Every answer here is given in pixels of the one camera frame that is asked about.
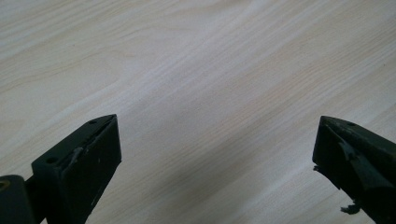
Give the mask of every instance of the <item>wooden surface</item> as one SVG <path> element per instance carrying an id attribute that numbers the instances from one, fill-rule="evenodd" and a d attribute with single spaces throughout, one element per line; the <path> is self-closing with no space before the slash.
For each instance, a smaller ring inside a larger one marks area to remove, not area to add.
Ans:
<path id="1" fill-rule="evenodd" d="M 89 119 L 87 223 L 372 223 L 312 171 L 321 115 L 396 141 L 396 1 L 0 1 L 0 175 Z"/>

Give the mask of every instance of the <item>screw hole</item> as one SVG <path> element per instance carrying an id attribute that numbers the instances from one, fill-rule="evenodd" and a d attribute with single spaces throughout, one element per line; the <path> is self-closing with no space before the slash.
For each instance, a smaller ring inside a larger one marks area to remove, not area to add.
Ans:
<path id="1" fill-rule="evenodd" d="M 11 183 L 9 180 L 0 180 L 0 191 L 5 190 Z"/>
<path id="2" fill-rule="evenodd" d="M 53 164 L 53 163 L 55 163 L 57 160 L 58 160 L 58 158 L 51 157 L 51 158 L 48 158 L 48 159 L 47 159 L 47 163 L 48 163 L 48 164 Z"/>

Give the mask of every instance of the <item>black plastic part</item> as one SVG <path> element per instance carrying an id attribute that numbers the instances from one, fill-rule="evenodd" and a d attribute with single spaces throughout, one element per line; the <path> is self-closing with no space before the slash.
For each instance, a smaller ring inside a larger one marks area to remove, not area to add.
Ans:
<path id="1" fill-rule="evenodd" d="M 32 205 L 35 221 L 36 223 L 40 223 L 46 217 L 46 204 L 43 203 L 43 197 L 45 197 L 45 195 L 42 196 L 41 192 L 38 190 L 34 176 L 25 181 L 25 186 L 30 204 Z"/>
<path id="2" fill-rule="evenodd" d="M 396 223 L 396 144 L 361 126 L 321 117 L 314 170 L 342 189 L 376 223 Z"/>
<path id="3" fill-rule="evenodd" d="M 85 223 L 121 162 L 117 116 L 93 119 L 32 163 L 49 224 Z"/>
<path id="4" fill-rule="evenodd" d="M 0 223 L 36 224 L 34 211 L 21 176 L 0 177 Z"/>

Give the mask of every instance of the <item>black plastic jaw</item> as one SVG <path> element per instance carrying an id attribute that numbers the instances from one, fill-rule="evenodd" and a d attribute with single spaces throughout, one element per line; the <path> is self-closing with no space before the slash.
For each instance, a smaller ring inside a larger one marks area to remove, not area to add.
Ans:
<path id="1" fill-rule="evenodd" d="M 34 175 L 2 176 L 0 223 L 85 223 L 121 162 L 116 115 L 90 120 L 32 163 Z M 17 218 L 21 214 L 23 221 Z"/>
<path id="2" fill-rule="evenodd" d="M 342 189 L 376 223 L 396 223 L 396 145 L 361 126 L 321 117 L 314 170 Z"/>

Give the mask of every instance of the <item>wood grain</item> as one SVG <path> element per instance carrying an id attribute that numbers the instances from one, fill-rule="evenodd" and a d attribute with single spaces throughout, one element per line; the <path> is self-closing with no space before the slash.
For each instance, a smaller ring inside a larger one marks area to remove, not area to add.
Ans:
<path id="1" fill-rule="evenodd" d="M 0 175 L 89 119 L 123 161 L 87 223 L 373 223 L 318 119 L 396 141 L 396 2 L 0 1 Z"/>

